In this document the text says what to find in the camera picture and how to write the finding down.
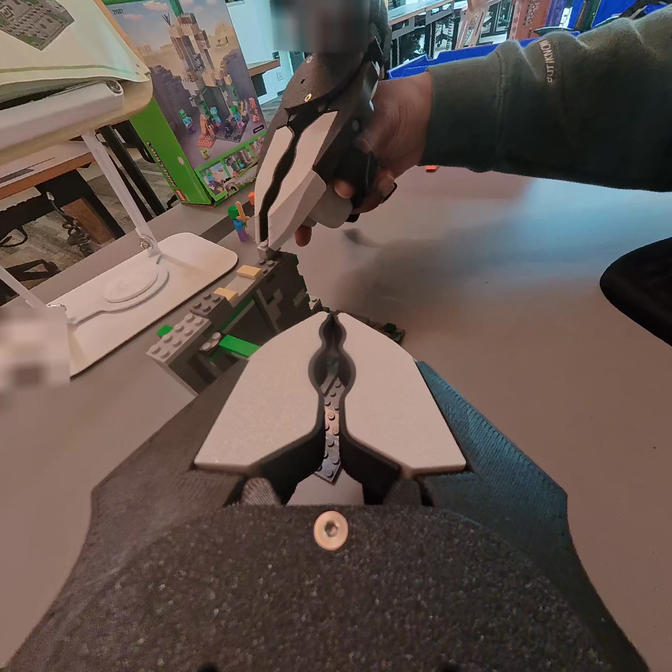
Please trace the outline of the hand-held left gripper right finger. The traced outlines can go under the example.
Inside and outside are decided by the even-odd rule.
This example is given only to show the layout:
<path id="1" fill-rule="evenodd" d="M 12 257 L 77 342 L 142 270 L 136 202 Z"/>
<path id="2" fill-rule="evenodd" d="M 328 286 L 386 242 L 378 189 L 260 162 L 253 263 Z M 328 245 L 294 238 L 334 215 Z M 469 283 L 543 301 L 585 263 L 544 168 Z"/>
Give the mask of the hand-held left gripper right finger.
<path id="1" fill-rule="evenodd" d="M 467 459 L 416 360 L 382 333 L 335 315 L 341 463 L 374 501 L 397 481 L 463 473 Z"/>

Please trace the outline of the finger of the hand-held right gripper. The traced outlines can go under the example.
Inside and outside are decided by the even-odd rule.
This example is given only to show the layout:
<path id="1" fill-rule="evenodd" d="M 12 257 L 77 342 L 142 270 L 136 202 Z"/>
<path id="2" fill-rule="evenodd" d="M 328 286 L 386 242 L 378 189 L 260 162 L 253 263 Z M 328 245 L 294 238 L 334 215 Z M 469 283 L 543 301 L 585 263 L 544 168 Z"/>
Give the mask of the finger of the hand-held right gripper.
<path id="1" fill-rule="evenodd" d="M 257 170 L 255 187 L 255 240 L 257 249 L 279 246 L 280 238 L 293 226 L 295 198 L 280 196 L 281 185 L 292 167 L 296 153 L 294 133 L 289 127 L 274 131 L 264 144 L 266 154 Z"/>
<path id="2" fill-rule="evenodd" d="M 293 226 L 285 231 L 280 238 L 280 245 L 269 246 L 279 250 L 281 246 L 293 237 L 298 227 L 306 224 L 315 226 L 319 223 L 330 229 L 343 225 L 352 211 L 351 201 L 339 197 L 328 186 L 328 180 L 321 178 L 313 165 L 316 162 L 318 151 L 327 139 L 328 131 L 337 117 L 337 112 L 329 112 L 319 116 L 298 137 L 296 153 L 292 167 L 282 182 L 280 196 L 295 198 L 296 215 Z"/>

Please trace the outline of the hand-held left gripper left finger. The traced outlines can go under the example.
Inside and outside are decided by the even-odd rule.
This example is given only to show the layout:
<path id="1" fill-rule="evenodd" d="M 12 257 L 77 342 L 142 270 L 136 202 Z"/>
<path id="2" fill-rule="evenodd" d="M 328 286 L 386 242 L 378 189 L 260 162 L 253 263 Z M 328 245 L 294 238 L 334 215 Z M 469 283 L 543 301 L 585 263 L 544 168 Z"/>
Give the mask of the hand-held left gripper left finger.
<path id="1" fill-rule="evenodd" d="M 286 504 L 323 463 L 324 394 L 332 316 L 318 312 L 249 357 L 194 466 L 264 478 Z"/>

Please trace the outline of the grey and green brick build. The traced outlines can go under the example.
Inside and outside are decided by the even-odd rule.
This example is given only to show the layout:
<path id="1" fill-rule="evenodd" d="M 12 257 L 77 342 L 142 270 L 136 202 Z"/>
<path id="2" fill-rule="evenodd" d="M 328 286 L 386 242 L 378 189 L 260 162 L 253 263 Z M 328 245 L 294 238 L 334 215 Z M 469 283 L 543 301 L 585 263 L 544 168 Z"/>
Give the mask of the grey and green brick build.
<path id="1" fill-rule="evenodd" d="M 147 357 L 195 393 L 205 391 L 220 380 L 231 384 L 232 391 L 249 357 L 258 348 L 318 312 L 329 313 L 333 324 L 326 360 L 327 376 L 322 384 L 325 459 L 330 456 L 327 444 L 339 444 L 339 402 L 331 401 L 332 396 L 339 399 L 343 393 L 335 347 L 335 315 L 338 313 L 325 310 L 318 298 L 308 294 L 295 256 L 278 253 L 274 260 L 264 264 L 240 265 L 222 285 L 202 292 L 179 322 L 165 327 L 147 350 Z M 398 345 L 403 338 L 404 332 L 394 325 L 350 316 Z M 215 420 L 221 410 L 216 412 Z"/>

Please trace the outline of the grey desk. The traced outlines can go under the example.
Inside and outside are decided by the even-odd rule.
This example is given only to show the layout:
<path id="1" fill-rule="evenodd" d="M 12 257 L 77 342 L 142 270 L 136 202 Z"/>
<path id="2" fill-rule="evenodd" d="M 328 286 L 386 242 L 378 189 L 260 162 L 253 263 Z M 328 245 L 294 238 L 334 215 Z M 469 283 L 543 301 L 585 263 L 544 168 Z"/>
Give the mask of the grey desk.
<path id="1" fill-rule="evenodd" d="M 298 255 L 323 305 L 395 323 L 567 492 L 576 549 L 652 671 L 671 670 L 671 347 L 599 279 L 671 236 L 671 194 L 412 169 L 355 227 Z M 158 325 L 69 385 L 1 407 L 1 663 L 54 600 L 92 488 L 192 395 L 146 352 Z"/>

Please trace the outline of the person's right hand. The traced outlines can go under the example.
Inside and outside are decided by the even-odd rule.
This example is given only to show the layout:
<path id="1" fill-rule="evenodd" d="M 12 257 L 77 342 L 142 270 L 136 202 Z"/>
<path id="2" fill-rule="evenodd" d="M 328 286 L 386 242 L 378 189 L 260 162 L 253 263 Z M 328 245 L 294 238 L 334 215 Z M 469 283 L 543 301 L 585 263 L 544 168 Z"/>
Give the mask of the person's right hand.
<path id="1" fill-rule="evenodd" d="M 421 163 L 432 100 L 429 71 L 378 84 L 374 112 L 354 143 L 375 156 L 378 168 L 371 190 L 363 204 L 352 210 L 353 215 L 380 206 L 394 191 L 397 178 Z"/>

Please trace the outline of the green-headed toy figure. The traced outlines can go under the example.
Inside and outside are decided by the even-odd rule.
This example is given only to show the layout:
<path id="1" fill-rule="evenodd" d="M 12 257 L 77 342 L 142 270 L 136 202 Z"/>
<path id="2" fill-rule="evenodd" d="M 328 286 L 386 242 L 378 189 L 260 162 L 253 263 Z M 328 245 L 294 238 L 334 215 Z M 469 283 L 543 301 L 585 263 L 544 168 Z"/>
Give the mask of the green-headed toy figure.
<path id="1" fill-rule="evenodd" d="M 250 236 L 247 231 L 249 216 L 245 214 L 242 203 L 240 201 L 235 202 L 234 205 L 227 208 L 227 213 L 240 242 L 246 243 L 250 241 Z"/>

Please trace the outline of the green toy box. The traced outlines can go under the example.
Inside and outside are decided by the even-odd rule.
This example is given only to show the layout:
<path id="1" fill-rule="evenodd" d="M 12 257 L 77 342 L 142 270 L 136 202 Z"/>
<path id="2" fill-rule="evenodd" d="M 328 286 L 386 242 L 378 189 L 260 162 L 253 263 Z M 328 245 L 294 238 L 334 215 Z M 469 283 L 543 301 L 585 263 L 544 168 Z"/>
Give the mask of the green toy box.
<path id="1" fill-rule="evenodd" d="M 184 204 L 210 206 L 256 176 L 261 105 L 291 76 L 268 1 L 106 1 L 147 65 L 149 105 L 131 122 Z"/>

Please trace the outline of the white wooden book stand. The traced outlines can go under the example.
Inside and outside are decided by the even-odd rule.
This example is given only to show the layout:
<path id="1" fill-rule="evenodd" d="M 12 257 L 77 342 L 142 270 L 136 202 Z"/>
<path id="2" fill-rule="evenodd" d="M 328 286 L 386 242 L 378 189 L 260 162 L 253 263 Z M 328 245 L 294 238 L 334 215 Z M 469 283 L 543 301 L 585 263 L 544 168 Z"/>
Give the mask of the white wooden book stand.
<path id="1" fill-rule="evenodd" d="M 1 268 L 1 281 L 33 310 L 14 318 L 1 338 L 1 386 L 23 372 L 38 384 L 74 377 L 235 268 L 236 253 L 196 234 L 161 242 L 130 196 L 96 130 L 130 117 L 116 80 L 80 84 L 1 110 L 1 163 L 80 136 L 134 223 L 140 252 L 45 304 Z"/>

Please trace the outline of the wooden side table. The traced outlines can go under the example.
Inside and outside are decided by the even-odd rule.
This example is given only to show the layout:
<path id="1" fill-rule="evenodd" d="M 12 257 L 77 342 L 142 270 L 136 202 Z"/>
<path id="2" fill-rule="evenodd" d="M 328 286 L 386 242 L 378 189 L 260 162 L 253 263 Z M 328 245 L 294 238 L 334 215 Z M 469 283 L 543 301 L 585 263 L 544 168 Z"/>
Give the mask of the wooden side table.
<path id="1" fill-rule="evenodd" d="M 145 220 L 163 214 L 165 206 L 129 153 L 129 148 L 137 149 L 143 159 L 154 163 L 153 156 L 131 122 L 120 122 L 99 134 L 120 164 L 117 172 Z M 23 238 L 27 239 L 24 226 L 55 211 L 49 195 L 55 198 L 57 208 L 75 217 L 80 228 L 95 243 L 123 237 L 125 233 L 121 225 L 79 172 L 79 169 L 94 162 L 88 147 L 78 138 L 41 150 L 27 159 L 2 165 L 1 199 L 17 196 L 32 188 L 37 190 L 38 195 L 1 211 L 1 245 L 6 244 L 12 231 L 21 231 Z"/>

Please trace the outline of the open instruction booklet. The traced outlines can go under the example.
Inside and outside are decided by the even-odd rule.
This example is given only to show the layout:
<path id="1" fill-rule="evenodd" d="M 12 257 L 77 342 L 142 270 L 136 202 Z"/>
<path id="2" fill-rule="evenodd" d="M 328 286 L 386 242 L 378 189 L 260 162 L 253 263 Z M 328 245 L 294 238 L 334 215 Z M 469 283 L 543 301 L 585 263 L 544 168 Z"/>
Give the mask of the open instruction booklet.
<path id="1" fill-rule="evenodd" d="M 1 2 L 1 103 L 100 80 L 148 69 L 95 1 Z"/>

